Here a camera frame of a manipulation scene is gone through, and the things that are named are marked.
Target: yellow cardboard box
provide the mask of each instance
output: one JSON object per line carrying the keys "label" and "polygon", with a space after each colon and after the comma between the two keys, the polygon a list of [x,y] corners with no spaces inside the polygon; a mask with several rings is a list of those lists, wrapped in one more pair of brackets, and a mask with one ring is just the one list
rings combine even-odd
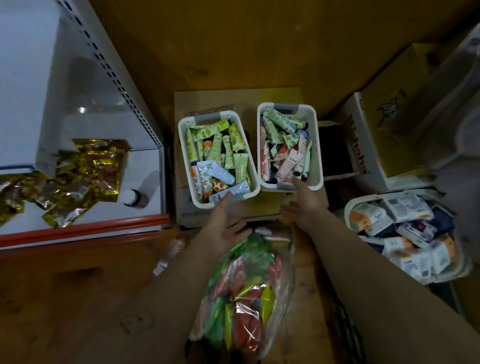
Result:
{"label": "yellow cardboard box", "polygon": [[427,53],[435,43],[414,43],[402,52],[361,93],[366,121],[386,177],[399,174],[423,175],[418,146],[406,137],[390,132],[388,123],[407,98],[428,81],[434,68]]}

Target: hand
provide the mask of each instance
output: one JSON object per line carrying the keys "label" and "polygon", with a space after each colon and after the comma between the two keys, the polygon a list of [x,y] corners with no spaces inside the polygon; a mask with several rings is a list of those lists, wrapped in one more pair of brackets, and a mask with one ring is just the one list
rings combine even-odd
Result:
{"label": "hand", "polygon": [[219,258],[252,233],[251,229],[239,233],[247,225],[244,220],[228,219],[227,207],[231,199],[232,193],[228,192],[212,210],[207,223],[196,237],[208,243],[212,253]]}
{"label": "hand", "polygon": [[310,234],[322,213],[327,210],[321,207],[319,196],[308,188],[307,183],[298,178],[293,178],[292,182],[297,188],[297,200],[290,201],[288,205],[280,205],[280,213]]}

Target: wooden wall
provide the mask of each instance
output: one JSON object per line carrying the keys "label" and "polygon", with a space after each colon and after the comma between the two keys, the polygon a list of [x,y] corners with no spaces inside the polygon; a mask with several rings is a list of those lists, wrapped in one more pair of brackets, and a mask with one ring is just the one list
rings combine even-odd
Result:
{"label": "wooden wall", "polygon": [[301,86],[319,117],[402,47],[439,40],[475,0],[90,0],[147,104],[173,92]]}

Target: right hand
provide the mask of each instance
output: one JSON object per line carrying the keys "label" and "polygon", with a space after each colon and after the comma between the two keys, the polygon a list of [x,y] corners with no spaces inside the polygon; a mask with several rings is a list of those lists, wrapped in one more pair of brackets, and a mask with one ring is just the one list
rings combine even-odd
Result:
{"label": "right hand", "polygon": [[290,201],[288,205],[280,205],[280,213],[310,234],[327,210],[322,207],[319,195],[308,188],[306,182],[294,177],[293,185],[297,188],[297,200]]}

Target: white tray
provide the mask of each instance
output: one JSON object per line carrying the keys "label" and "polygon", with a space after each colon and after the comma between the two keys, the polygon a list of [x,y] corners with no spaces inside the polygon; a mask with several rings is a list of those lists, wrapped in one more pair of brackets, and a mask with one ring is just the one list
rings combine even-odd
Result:
{"label": "white tray", "polygon": [[[440,201],[440,198],[442,195],[436,191],[436,190],[431,190],[431,189],[417,189],[417,190],[404,190],[400,192],[392,192],[389,194],[371,194],[368,196],[362,196],[358,198],[354,198],[353,200],[350,200],[347,205],[345,206],[345,212],[344,212],[344,218],[345,218],[345,223],[348,226],[349,229],[351,229],[350,226],[350,219],[348,218],[350,216],[350,211],[353,209],[358,204],[364,203],[364,202],[372,202],[372,201],[377,201],[377,200],[382,200],[384,198],[389,198],[389,197],[402,197],[406,196],[408,194],[416,194],[420,197],[422,197],[425,200],[433,200],[436,202]],[[467,255],[465,250],[462,247],[462,244],[460,242],[460,238],[456,235],[456,232],[453,232],[454,240],[455,240],[455,247],[456,247],[456,260],[453,264],[451,264],[446,270],[444,270],[442,273],[438,275],[432,274],[432,276],[429,279],[422,279],[419,280],[419,282],[423,285],[429,284],[429,283],[441,283],[441,282],[447,282],[449,280],[457,279],[460,277],[464,277],[472,272],[473,269],[473,262],[470,259],[470,257]]]}
{"label": "white tray", "polygon": [[[257,109],[257,172],[260,173],[260,155],[262,151],[260,150],[260,118],[264,111],[268,108],[274,108],[275,110],[280,111],[283,114],[291,116],[297,120],[305,121],[308,123],[308,136],[312,140],[312,157],[310,161],[310,175],[308,177],[307,183],[311,190],[316,191],[321,189],[324,185],[324,175],[322,171],[322,157],[320,156],[320,137],[318,136],[318,121],[317,113],[315,109],[310,105],[297,105],[297,104],[274,104],[273,102],[264,102],[260,104]],[[267,183],[259,177],[259,182],[262,191],[269,192],[294,192],[295,187],[290,189],[278,188],[276,184]]]}
{"label": "white tray", "polygon": [[233,196],[232,202],[243,201],[248,198],[254,197],[258,195],[260,192],[260,179],[258,178],[257,172],[255,170],[255,165],[253,163],[252,153],[250,151],[250,147],[248,146],[247,138],[245,136],[245,132],[243,131],[243,126],[240,121],[239,115],[234,111],[222,111],[216,112],[213,114],[206,114],[200,116],[190,116],[187,118],[183,118],[179,122],[179,136],[180,136],[180,144],[181,144],[181,151],[183,154],[183,162],[185,164],[185,172],[187,173],[188,179],[188,186],[190,188],[190,195],[192,196],[192,201],[198,208],[213,208],[215,204],[213,202],[202,203],[197,198],[197,192],[195,191],[195,186],[193,184],[192,174],[190,173],[190,163],[188,161],[188,154],[187,154],[187,128],[189,126],[194,125],[208,125],[213,124],[216,121],[221,119],[230,119],[238,128],[245,145],[247,146],[248,152],[248,163],[247,163],[247,171],[250,175],[250,179],[253,185],[253,191],[248,194],[237,195]]}

